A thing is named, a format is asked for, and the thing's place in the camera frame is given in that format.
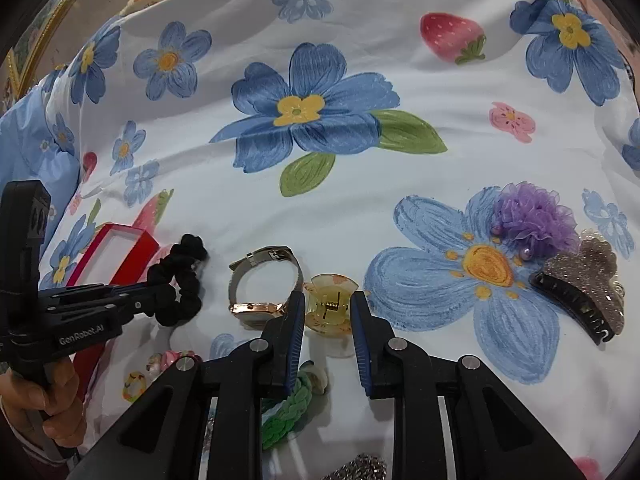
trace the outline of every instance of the watch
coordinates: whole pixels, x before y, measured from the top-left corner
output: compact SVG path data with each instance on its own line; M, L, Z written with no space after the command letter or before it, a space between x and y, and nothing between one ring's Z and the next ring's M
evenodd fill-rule
M298 280L293 290L302 292L304 278L298 260L293 251L286 246L268 246L248 253L247 256L229 265L233 271L229 281L229 311L242 322L259 328L274 317L286 313L287 302L283 303L237 303L236 292L240 279L251 269L261 263L287 260L298 268Z

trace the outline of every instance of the metal screw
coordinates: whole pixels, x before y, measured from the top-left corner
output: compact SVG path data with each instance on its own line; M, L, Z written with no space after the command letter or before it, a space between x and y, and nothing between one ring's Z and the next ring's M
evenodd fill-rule
M392 350L404 350L409 345L406 339L402 339L401 337L392 337L386 344L388 344Z
M269 342L265 339L254 339L249 343L249 348L254 352L262 352L269 348Z
M465 355L462 358L462 365L468 370L477 370L480 367L480 359L475 355Z
M175 364L175 367L178 368L181 372L186 372L187 370L191 370L195 361L190 357L181 357L178 359L178 362Z

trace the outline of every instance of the purple tulle flower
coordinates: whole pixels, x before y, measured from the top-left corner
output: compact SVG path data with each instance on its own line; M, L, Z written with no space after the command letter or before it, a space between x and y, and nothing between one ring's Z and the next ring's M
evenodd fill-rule
M558 205L559 196L529 182L508 184L494 204L492 232L500 232L531 256L577 253L574 212Z

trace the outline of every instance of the glitter hair claw clip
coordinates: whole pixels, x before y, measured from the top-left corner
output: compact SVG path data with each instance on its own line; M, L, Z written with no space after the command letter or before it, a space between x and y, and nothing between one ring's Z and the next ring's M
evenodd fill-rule
M596 344L622 332L625 289L618 281L616 255L601 234L580 236L578 254L549 258L529 281L557 301L587 331Z

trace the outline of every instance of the black scrunchie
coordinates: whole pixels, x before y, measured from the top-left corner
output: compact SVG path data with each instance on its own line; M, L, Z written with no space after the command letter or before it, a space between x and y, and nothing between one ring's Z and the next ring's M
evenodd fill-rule
M163 326L174 326L180 321L190 320L202 306L198 296L200 281L193 270L194 264L207 259L207 250L202 245L199 236L185 234L179 244L171 247L168 256L162 258L158 264L149 267L146 281L149 285L161 285L175 280L180 287L180 301L173 301L168 306L158 308L155 312L156 320Z

